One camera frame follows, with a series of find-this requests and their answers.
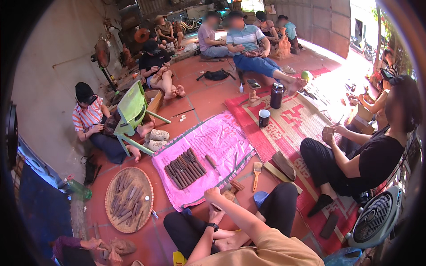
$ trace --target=green fruit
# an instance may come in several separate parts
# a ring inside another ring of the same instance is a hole
[[[310,73],[309,71],[304,71],[302,72],[302,79],[303,80],[307,80],[308,82],[311,81],[314,78],[314,76],[312,75],[312,73]]]

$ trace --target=overturned chair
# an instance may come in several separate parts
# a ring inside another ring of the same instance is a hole
[[[146,113],[166,123],[171,123],[170,120],[148,111],[147,107],[148,103],[145,99],[144,88],[142,87],[141,81],[138,80],[135,82],[135,84],[132,85],[132,87],[130,87],[117,106],[121,120],[118,122],[118,125],[115,128],[114,135],[120,141],[121,146],[127,153],[127,156],[130,156],[130,153],[126,148],[124,141],[128,142],[132,146],[135,146],[149,156],[154,153],[150,149],[143,147],[141,144],[137,143],[129,137],[135,134],[135,128],[138,125],[142,125],[142,120]]]

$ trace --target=phone on stand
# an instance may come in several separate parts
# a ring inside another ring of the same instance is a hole
[[[248,85],[249,85],[252,89],[258,89],[258,88],[260,88],[259,83],[257,83],[254,79],[246,80],[246,82],[248,83]]]

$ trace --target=electric fan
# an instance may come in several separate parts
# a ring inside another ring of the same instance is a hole
[[[397,222],[400,207],[398,186],[391,186],[372,198],[362,209],[352,233],[347,234],[349,246],[366,249],[383,242]]]

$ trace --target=green plastic bottle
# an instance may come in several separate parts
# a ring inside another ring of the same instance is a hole
[[[69,188],[74,193],[81,195],[84,199],[89,200],[92,197],[92,191],[79,182],[75,181],[73,174],[70,174],[68,178],[65,178],[64,182],[68,184]]]

